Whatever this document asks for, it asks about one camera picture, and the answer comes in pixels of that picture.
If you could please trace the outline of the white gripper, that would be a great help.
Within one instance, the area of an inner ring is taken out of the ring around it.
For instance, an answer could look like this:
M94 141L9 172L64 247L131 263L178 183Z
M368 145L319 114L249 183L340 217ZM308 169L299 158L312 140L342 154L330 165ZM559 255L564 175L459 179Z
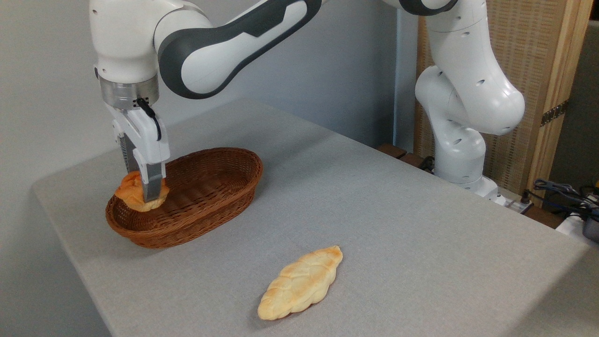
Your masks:
M145 203L157 200L166 176L165 162L170 158L167 130L158 113L144 102L122 110L105 103L113 117L114 137L122 152L128 173L139 171Z

